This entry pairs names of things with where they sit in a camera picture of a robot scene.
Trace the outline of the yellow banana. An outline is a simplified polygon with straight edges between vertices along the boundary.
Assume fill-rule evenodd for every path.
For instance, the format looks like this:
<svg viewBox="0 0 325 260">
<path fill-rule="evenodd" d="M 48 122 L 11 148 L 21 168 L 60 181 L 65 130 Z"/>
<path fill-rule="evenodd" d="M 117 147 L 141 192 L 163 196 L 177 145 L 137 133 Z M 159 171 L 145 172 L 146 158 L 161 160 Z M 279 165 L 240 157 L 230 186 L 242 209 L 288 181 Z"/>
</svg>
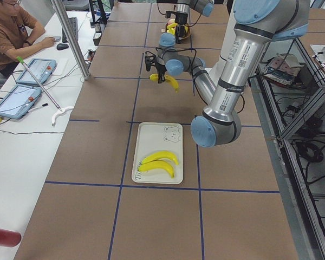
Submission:
<svg viewBox="0 0 325 260">
<path fill-rule="evenodd" d="M 158 82 L 158 74 L 151 74 L 149 76 L 149 79 L 151 81 L 157 81 Z M 175 90 L 176 93 L 179 92 L 179 84 L 178 84 L 178 82 L 176 81 L 175 78 L 173 78 L 172 76 L 169 76 L 169 75 L 165 75 L 165 82 L 170 84 L 172 86 L 172 88 Z"/>
<path fill-rule="evenodd" d="M 174 162 L 176 165 L 179 165 L 179 160 L 177 158 L 177 155 L 173 152 L 170 151 L 157 151 L 154 152 L 150 155 L 148 155 L 147 157 L 145 157 L 141 163 L 142 164 L 146 164 L 146 163 L 150 163 L 156 160 L 160 160 L 160 159 L 168 159 L 172 162 Z"/>
<path fill-rule="evenodd" d="M 138 168 L 138 171 L 146 172 L 146 171 L 155 170 L 155 169 L 162 169 L 162 170 L 166 171 L 170 175 L 171 178 L 174 178 L 173 166 L 163 160 L 156 160 L 156 161 L 147 162 L 145 164 L 141 164 Z"/>
<path fill-rule="evenodd" d="M 166 26 L 166 32 L 172 35 L 176 34 L 176 28 L 178 26 L 178 23 L 171 23 Z"/>
</svg>

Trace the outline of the brown wicker basket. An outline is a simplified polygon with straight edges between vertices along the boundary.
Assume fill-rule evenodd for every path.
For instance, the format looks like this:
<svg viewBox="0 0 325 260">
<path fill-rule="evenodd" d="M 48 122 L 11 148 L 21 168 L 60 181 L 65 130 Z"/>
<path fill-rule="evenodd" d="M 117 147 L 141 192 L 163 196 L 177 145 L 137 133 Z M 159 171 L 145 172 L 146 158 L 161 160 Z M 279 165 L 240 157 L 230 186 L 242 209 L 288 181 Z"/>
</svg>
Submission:
<svg viewBox="0 0 325 260">
<path fill-rule="evenodd" d="M 168 23 L 166 23 L 164 29 L 166 30 L 166 26 L 167 26 L 168 24 L 171 24 L 171 23 L 175 23 L 175 21 L 174 21 L 173 19 L 171 19 Z M 189 25 L 188 23 L 186 23 L 185 26 L 187 27 L 187 36 L 186 36 L 185 39 L 188 39 L 188 38 L 191 36 L 191 29 L 190 29 L 190 25 Z"/>
</svg>

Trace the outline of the cream bear-print tray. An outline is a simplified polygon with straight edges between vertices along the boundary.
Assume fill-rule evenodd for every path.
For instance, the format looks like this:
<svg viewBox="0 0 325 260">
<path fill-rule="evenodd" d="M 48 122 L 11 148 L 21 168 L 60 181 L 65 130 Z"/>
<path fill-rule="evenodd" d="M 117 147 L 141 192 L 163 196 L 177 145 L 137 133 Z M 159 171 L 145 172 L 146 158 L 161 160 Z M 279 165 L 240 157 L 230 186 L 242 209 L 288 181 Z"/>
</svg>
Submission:
<svg viewBox="0 0 325 260">
<path fill-rule="evenodd" d="M 179 165 L 163 160 L 174 168 L 174 178 L 162 170 L 139 172 L 141 161 L 157 151 L 170 151 L 177 155 Z M 132 168 L 132 180 L 136 183 L 180 184 L 183 180 L 183 127 L 179 123 L 143 122 L 138 126 L 136 147 Z"/>
</svg>

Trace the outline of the black computer mouse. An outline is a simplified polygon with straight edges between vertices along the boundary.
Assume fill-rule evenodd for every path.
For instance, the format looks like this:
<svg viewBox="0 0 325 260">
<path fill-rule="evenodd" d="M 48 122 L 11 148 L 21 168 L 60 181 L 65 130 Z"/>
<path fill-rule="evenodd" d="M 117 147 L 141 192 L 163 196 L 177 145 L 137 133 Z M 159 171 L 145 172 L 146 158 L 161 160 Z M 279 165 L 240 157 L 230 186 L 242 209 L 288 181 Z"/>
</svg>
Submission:
<svg viewBox="0 0 325 260">
<path fill-rule="evenodd" d="M 65 49 L 68 49 L 69 48 L 69 45 L 66 44 L 66 43 L 59 43 L 57 46 L 56 46 L 56 49 L 58 51 L 61 51 L 61 50 L 65 50 Z"/>
</svg>

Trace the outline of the white curved plastic piece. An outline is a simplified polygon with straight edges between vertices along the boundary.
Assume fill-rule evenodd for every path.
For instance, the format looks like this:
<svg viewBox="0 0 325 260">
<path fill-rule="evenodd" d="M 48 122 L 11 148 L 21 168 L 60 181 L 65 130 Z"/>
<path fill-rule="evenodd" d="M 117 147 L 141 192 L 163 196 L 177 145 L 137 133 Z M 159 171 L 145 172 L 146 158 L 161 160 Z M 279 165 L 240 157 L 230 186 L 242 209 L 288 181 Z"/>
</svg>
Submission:
<svg viewBox="0 0 325 260">
<path fill-rule="evenodd" d="M 67 107 L 63 107 L 61 109 L 58 109 L 57 112 L 51 117 L 51 125 L 55 126 L 56 119 L 57 119 L 58 116 L 61 116 L 64 113 L 66 113 L 67 111 L 71 111 L 73 109 L 74 109 L 74 106 L 67 106 Z"/>
</svg>

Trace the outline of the far teach pendant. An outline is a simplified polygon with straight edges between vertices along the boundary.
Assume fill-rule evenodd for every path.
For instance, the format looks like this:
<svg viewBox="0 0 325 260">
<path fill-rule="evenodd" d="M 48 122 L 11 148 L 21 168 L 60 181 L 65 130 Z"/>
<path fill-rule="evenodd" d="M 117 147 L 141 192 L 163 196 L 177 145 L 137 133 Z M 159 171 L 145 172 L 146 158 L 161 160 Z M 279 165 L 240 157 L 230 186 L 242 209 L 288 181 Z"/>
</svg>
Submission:
<svg viewBox="0 0 325 260">
<path fill-rule="evenodd" d="M 41 84 L 44 84 L 50 78 L 56 66 L 56 60 L 41 58 L 34 58 L 28 64 L 28 68 Z M 38 86 L 38 83 L 26 69 L 20 74 L 16 82 L 23 85 Z"/>
</svg>

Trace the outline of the teach pendant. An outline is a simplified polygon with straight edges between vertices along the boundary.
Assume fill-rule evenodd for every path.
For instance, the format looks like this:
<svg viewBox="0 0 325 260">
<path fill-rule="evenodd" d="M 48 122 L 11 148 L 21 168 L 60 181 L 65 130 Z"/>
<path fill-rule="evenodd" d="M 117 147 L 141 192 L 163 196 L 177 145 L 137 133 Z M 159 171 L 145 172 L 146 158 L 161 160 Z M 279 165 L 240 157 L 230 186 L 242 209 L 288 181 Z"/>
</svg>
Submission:
<svg viewBox="0 0 325 260">
<path fill-rule="evenodd" d="M 41 84 L 44 84 L 50 78 L 56 66 L 56 60 L 41 58 L 34 58 L 28 64 L 28 68 Z M 16 82 L 23 85 L 38 86 L 38 83 L 26 69 L 20 74 Z"/>
<path fill-rule="evenodd" d="M 0 101 L 0 116 L 20 119 L 34 105 L 41 96 L 41 87 L 32 87 L 23 84 L 17 84 Z"/>
</svg>

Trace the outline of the pink reach stick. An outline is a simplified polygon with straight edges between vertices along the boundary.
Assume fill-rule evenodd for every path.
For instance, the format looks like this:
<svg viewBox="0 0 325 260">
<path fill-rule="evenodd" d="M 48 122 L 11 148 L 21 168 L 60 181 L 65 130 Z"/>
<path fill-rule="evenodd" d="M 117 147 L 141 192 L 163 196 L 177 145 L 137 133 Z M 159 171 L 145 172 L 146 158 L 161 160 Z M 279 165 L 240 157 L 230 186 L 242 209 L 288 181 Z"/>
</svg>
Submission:
<svg viewBox="0 0 325 260">
<path fill-rule="evenodd" d="M 20 62 L 25 69 L 29 72 L 29 74 L 32 76 L 32 78 L 38 83 L 38 85 L 43 89 L 43 91 L 46 93 L 46 95 L 48 96 L 48 98 L 53 102 L 53 104 L 56 106 L 56 108 L 62 112 L 62 109 L 60 107 L 60 105 L 55 101 L 55 99 L 48 93 L 48 91 L 45 89 L 44 86 L 41 85 L 40 81 L 38 80 L 38 78 L 33 74 L 33 72 L 29 69 L 29 67 L 27 66 L 27 64 L 24 62 L 24 60 L 20 57 L 17 56 L 16 59 L 18 60 L 18 62 Z"/>
</svg>

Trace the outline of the near teach pendant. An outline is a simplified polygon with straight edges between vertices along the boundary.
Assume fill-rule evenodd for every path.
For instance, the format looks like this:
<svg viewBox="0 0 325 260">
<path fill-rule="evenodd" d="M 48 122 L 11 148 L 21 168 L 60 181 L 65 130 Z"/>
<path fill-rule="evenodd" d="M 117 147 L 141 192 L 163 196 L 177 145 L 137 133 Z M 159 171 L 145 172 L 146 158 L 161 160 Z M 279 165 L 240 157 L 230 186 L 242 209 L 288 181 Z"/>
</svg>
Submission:
<svg viewBox="0 0 325 260">
<path fill-rule="evenodd" d="M 41 87 L 32 87 L 23 84 L 17 84 L 0 101 L 0 116 L 20 119 L 34 105 L 41 96 Z"/>
</svg>

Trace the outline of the person in brown shirt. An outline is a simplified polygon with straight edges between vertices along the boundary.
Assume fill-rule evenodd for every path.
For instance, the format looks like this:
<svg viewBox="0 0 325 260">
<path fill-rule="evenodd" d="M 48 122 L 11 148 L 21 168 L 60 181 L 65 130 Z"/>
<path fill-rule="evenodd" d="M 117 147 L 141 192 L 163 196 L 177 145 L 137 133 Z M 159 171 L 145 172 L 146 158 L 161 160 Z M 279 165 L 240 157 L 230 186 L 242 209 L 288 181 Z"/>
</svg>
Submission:
<svg viewBox="0 0 325 260">
<path fill-rule="evenodd" d="M 55 44 L 54 37 L 36 40 L 45 33 L 44 26 L 25 11 L 20 1 L 0 1 L 0 73 L 9 77 L 26 59 Z"/>
</svg>

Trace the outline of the red cylinder bottle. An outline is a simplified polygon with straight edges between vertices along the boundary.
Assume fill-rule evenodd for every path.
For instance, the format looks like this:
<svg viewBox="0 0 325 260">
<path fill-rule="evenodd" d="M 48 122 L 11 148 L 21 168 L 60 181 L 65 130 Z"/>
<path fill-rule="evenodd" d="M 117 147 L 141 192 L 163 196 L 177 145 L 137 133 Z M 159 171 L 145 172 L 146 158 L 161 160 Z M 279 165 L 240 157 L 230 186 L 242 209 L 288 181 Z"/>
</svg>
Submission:
<svg viewBox="0 0 325 260">
<path fill-rule="evenodd" d="M 21 238 L 19 232 L 0 229 L 0 246 L 15 247 L 20 243 Z"/>
</svg>

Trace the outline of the aluminium frame post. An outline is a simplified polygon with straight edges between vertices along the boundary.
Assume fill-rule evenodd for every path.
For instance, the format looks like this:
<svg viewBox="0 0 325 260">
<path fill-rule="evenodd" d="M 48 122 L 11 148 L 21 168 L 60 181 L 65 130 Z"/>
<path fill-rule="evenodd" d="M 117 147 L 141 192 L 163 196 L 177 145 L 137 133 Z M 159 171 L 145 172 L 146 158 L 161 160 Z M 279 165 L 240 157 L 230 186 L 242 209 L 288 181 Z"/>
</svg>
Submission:
<svg viewBox="0 0 325 260">
<path fill-rule="evenodd" d="M 66 9 L 65 9 L 62 1 L 51 0 L 51 3 L 53 6 L 53 9 L 56 12 L 56 15 L 61 23 L 62 29 L 65 32 L 68 43 L 69 43 L 71 50 L 74 54 L 76 63 L 82 73 L 83 79 L 88 80 L 88 78 L 90 76 L 90 72 L 89 72 L 89 69 L 88 69 L 86 62 L 84 60 L 83 54 L 82 54 L 80 46 L 78 44 L 78 41 L 73 33 L 71 24 L 68 19 Z"/>
</svg>

